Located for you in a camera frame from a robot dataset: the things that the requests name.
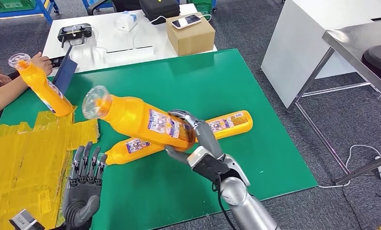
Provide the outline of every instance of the robotic hand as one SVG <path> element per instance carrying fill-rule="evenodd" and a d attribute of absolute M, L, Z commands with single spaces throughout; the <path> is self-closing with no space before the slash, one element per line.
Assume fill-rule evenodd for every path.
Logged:
<path fill-rule="evenodd" d="M 193 171 L 212 181 L 231 227 L 235 229 L 223 209 L 220 196 L 229 205 L 241 230 L 280 230 L 261 202 L 248 192 L 249 180 L 234 158 L 222 152 L 210 126 L 186 111 L 172 110 L 169 114 L 190 124 L 195 130 L 199 147 L 192 154 L 176 151 L 169 145 L 165 146 L 165 150 L 171 158 L 189 165 Z"/>
<path fill-rule="evenodd" d="M 89 162 L 91 148 L 92 142 L 88 142 L 86 147 L 79 146 L 72 162 L 62 204 L 64 225 L 67 229 L 89 229 L 91 217 L 100 207 L 102 176 L 107 155 L 103 155 L 98 164 L 100 147 L 96 147 Z"/>

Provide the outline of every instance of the lying bottle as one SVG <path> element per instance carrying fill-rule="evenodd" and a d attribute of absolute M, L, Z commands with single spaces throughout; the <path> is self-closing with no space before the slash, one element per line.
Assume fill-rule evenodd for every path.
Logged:
<path fill-rule="evenodd" d="M 56 116 L 66 116 L 73 111 L 68 99 L 47 79 L 44 70 L 31 62 L 28 54 L 19 53 L 11 56 L 9 65 L 17 69 L 23 81 Z"/>
<path fill-rule="evenodd" d="M 206 121 L 212 129 L 216 139 L 222 139 L 248 132 L 253 127 L 253 120 L 246 110 L 234 112 Z M 139 158 L 151 155 L 164 149 L 164 146 L 129 138 L 115 144 L 105 152 L 108 155 L 106 164 L 126 164 Z"/>
<path fill-rule="evenodd" d="M 104 86 L 92 88 L 83 99 L 85 118 L 107 121 L 117 132 L 160 146 L 186 150 L 195 142 L 189 125 L 136 97 L 116 97 Z"/>

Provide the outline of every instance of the smartphone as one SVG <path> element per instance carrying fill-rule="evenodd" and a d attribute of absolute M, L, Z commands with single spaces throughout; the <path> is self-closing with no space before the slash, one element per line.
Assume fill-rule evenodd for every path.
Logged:
<path fill-rule="evenodd" d="M 200 23 L 202 20 L 196 16 L 195 14 L 189 15 L 184 18 L 179 18 L 178 20 L 175 20 L 172 22 L 172 25 L 177 28 L 178 30 L 185 28 L 187 26 Z"/>

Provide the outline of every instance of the black chair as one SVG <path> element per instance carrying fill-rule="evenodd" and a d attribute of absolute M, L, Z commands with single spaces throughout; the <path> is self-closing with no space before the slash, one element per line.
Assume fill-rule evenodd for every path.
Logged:
<path fill-rule="evenodd" d="M 93 15 L 95 9 L 97 9 L 100 5 L 107 2 L 108 0 L 99 0 L 94 4 L 90 5 L 86 11 L 88 15 Z M 123 12 L 123 11 L 135 11 L 141 10 L 140 1 L 139 0 L 112 0 L 113 9 L 115 12 Z"/>

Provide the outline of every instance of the green basket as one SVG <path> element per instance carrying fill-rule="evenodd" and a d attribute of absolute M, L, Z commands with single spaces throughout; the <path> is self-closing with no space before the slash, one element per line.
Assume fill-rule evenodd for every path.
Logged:
<path fill-rule="evenodd" d="M 193 3 L 196 10 L 202 14 L 212 14 L 212 0 L 187 0 L 187 3 Z"/>
<path fill-rule="evenodd" d="M 26 11 L 35 8 L 36 0 L 0 0 L 0 12 Z"/>

